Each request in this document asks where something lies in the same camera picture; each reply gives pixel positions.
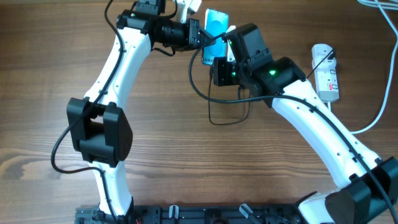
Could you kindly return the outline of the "blue screen smartphone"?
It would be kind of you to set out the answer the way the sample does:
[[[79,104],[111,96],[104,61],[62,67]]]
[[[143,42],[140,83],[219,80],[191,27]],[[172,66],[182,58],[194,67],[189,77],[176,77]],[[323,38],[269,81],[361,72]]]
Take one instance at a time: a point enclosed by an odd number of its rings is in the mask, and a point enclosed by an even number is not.
[[[205,12],[205,30],[213,37],[225,33],[228,29],[229,15],[227,13],[207,9]],[[226,43],[222,38],[215,40],[215,44],[203,49],[202,64],[212,65],[215,57],[226,55]]]

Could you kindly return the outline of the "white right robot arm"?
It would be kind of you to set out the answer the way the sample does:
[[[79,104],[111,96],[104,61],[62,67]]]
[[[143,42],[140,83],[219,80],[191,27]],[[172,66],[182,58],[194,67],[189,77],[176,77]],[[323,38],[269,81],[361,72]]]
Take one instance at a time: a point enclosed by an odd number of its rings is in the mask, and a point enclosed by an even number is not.
[[[218,58],[216,85],[242,85],[283,116],[326,165],[336,189],[300,201],[308,223],[367,223],[397,202],[397,160],[383,160],[354,137],[321,101],[301,69],[273,59],[254,24],[222,36],[232,60]]]

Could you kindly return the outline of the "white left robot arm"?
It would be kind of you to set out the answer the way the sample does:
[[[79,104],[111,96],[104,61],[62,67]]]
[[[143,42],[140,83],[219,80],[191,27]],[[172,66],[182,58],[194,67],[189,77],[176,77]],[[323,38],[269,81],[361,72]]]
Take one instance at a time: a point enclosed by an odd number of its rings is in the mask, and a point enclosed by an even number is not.
[[[74,150],[95,173],[100,203],[95,220],[129,223],[134,210],[126,181],[126,160],[133,132],[124,110],[137,73],[155,44],[172,57],[176,52],[199,49],[212,36],[196,19],[188,18],[200,1],[176,1],[165,15],[165,1],[136,1],[120,14],[111,28],[115,41],[93,86],[82,99],[67,105],[69,132]]]

